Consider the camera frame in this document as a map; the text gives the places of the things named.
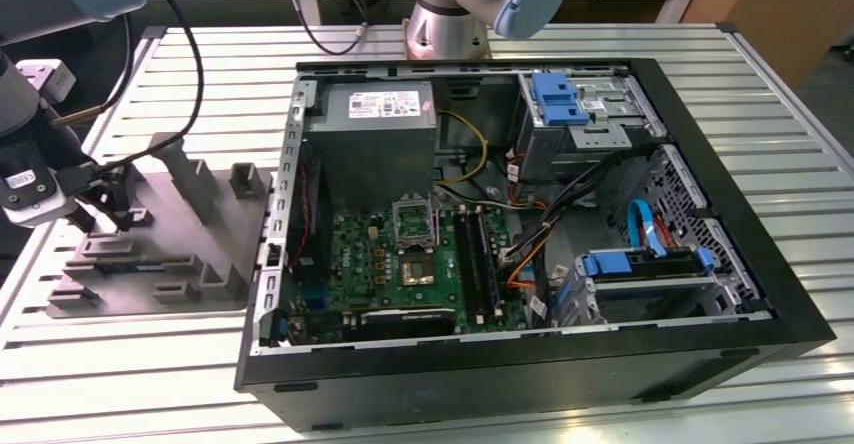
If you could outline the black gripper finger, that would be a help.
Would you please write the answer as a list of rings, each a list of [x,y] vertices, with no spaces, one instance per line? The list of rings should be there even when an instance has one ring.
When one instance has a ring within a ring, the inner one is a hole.
[[[99,212],[95,193],[82,193],[69,198],[74,208],[65,216],[67,222],[83,233],[93,231],[95,225],[95,214]]]
[[[133,217],[130,206],[134,200],[137,170],[133,164],[125,164],[101,177],[101,212],[106,215],[118,231],[127,231]]]

